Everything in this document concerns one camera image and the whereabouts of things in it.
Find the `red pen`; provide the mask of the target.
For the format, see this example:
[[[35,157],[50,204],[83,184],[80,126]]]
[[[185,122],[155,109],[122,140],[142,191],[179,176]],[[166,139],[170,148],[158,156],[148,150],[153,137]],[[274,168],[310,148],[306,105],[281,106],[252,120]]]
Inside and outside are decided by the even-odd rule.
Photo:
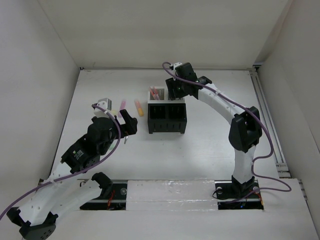
[[[158,91],[155,87],[153,87],[153,92],[154,92],[155,99],[159,101],[160,97],[159,97]]]
[[[156,96],[156,94],[154,93],[154,91],[153,91],[153,89],[151,87],[149,87],[149,91],[150,91],[150,94],[153,97],[153,99],[157,100],[157,96]]]

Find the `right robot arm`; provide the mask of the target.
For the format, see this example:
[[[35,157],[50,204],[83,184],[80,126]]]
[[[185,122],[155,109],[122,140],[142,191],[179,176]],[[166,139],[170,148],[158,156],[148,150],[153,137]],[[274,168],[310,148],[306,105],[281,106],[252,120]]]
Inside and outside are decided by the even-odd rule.
[[[256,146],[263,133],[259,110],[225,96],[209,78],[198,77],[189,62],[164,62],[162,67],[171,76],[166,80],[171,100],[192,96],[213,108],[229,123],[228,140],[234,149],[234,170],[226,198],[246,196],[254,187],[252,167]]]

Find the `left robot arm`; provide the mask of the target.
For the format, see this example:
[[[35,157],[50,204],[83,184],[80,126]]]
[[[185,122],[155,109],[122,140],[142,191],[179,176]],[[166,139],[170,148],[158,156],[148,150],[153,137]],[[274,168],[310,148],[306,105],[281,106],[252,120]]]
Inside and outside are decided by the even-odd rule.
[[[112,193],[113,181],[98,172],[70,196],[63,197],[76,176],[85,174],[111,156],[113,152],[109,148],[112,143],[118,145],[121,139],[137,133],[138,121],[125,109],[120,111],[123,124],[99,106],[95,106],[94,113],[86,134],[67,149],[49,178],[31,190],[32,198],[22,206],[12,203],[5,210],[4,215],[19,226],[24,240],[46,240],[64,214],[79,209],[94,198],[104,199]]]

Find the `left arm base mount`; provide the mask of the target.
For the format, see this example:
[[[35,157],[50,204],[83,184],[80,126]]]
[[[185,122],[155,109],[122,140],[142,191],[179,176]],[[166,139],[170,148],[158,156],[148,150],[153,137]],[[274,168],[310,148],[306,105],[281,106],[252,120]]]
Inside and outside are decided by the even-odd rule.
[[[128,181],[111,180],[102,172],[95,173],[91,180],[99,185],[100,195],[80,207],[83,211],[124,211],[127,204]]]

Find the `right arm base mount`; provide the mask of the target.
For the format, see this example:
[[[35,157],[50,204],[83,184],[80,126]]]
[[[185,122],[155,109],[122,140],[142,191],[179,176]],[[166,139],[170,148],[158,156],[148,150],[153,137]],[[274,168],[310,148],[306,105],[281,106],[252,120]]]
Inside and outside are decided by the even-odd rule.
[[[259,187],[257,180],[242,192],[236,190],[231,180],[219,180],[214,185],[212,197],[217,200],[218,210],[264,210],[260,193],[252,193],[245,197]]]

